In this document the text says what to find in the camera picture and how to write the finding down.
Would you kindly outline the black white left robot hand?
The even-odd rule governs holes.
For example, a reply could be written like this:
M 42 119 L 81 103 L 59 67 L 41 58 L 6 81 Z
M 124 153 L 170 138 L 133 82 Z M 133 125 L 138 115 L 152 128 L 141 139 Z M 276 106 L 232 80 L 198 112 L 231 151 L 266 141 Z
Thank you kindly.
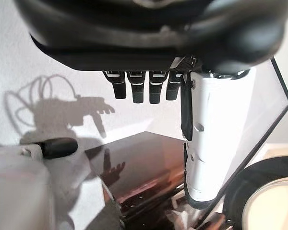
M 35 45 L 75 70 L 102 71 L 118 99 L 133 84 L 150 103 L 164 81 L 180 87 L 185 194 L 195 209 L 216 198 L 240 143 L 251 68 L 279 50 L 288 0 L 17 0 Z

